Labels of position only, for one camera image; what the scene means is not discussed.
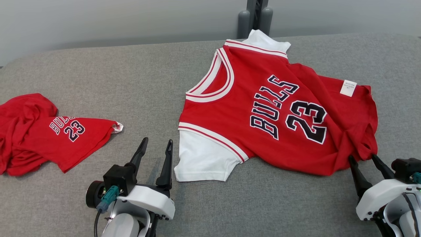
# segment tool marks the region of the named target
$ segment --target red fabric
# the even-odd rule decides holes
[[[0,105],[0,174],[24,175],[47,161],[66,173],[103,146],[117,125],[106,119],[56,114],[55,105],[41,94],[22,95]]]
[[[186,100],[180,122],[218,133],[240,147],[248,157],[258,156],[276,167],[316,175],[331,175],[337,170],[349,168],[350,154],[357,160],[366,160],[377,153],[374,137],[377,111],[369,86],[358,85],[353,96],[348,97],[339,93],[344,81],[319,76],[309,67],[289,64],[286,58],[227,45],[224,45],[224,50],[228,57],[226,60],[234,71],[232,88],[215,101]],[[289,88],[270,83],[268,79],[272,75],[278,78],[278,82],[299,86],[295,92],[287,93],[288,98],[282,102],[281,108],[255,98],[259,93],[272,101],[276,99],[267,92],[259,91],[262,86],[280,96],[281,91]],[[221,81],[227,81],[226,73],[218,73],[214,81],[222,85]],[[209,88],[216,91],[221,87],[211,84]],[[298,109],[301,115],[292,112],[291,105],[299,105],[300,101],[324,108],[327,115],[321,124],[314,123],[312,116],[317,115],[315,110],[310,111],[311,116],[303,115],[305,108]],[[273,120],[253,113],[254,102],[278,110],[279,118]],[[309,140],[298,122],[293,122],[295,131],[287,127],[287,119],[293,119],[289,115],[305,120],[309,127],[326,127],[324,140],[320,143]],[[251,116],[275,125],[278,138],[252,127]]]

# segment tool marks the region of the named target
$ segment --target clothing tag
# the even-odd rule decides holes
[[[340,93],[352,97],[352,94],[354,93],[356,87],[356,82],[344,80],[344,84],[342,85]]]

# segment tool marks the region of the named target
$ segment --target gray wall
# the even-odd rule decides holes
[[[0,66],[39,51],[235,38],[247,0],[1,0]],[[421,36],[420,0],[269,0],[270,36]]]

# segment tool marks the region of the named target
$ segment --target white and red striped trim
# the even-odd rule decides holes
[[[265,49],[265,48],[262,48],[262,47],[242,43],[242,42],[235,41],[235,40],[226,40],[224,45],[229,46],[229,47],[248,49],[248,50],[256,51],[256,52],[263,53],[263,54],[277,55],[277,56],[280,56],[280,57],[284,57],[286,59],[288,58],[287,54],[285,52],[268,50],[268,49]]]
[[[240,147],[238,147],[233,142],[219,135],[216,132],[213,132],[211,130],[208,130],[206,128],[203,128],[194,124],[183,123],[183,122],[179,123],[179,130],[193,132],[202,137],[211,139],[212,141],[218,143],[219,145],[225,147],[230,152],[232,152],[240,160],[241,163],[248,160],[247,154],[244,151],[242,151]]]
[[[225,85],[219,90],[202,94],[206,88],[215,80],[216,74],[221,67],[221,63],[224,64],[226,68],[227,79]],[[205,77],[191,90],[186,92],[186,99],[195,101],[195,102],[209,102],[220,99],[224,97],[231,90],[232,85],[234,84],[234,71],[232,69],[231,63],[228,60],[228,56],[223,48],[218,49],[215,52],[215,56],[212,60],[212,65],[205,75]]]

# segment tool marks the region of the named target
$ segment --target jersey with white sleeves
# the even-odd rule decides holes
[[[370,87],[341,94],[344,81],[290,64],[289,47],[252,31],[216,51],[206,76],[186,93],[178,181],[226,181],[255,156],[282,169],[331,175],[349,167],[350,154],[366,160],[377,153]]]

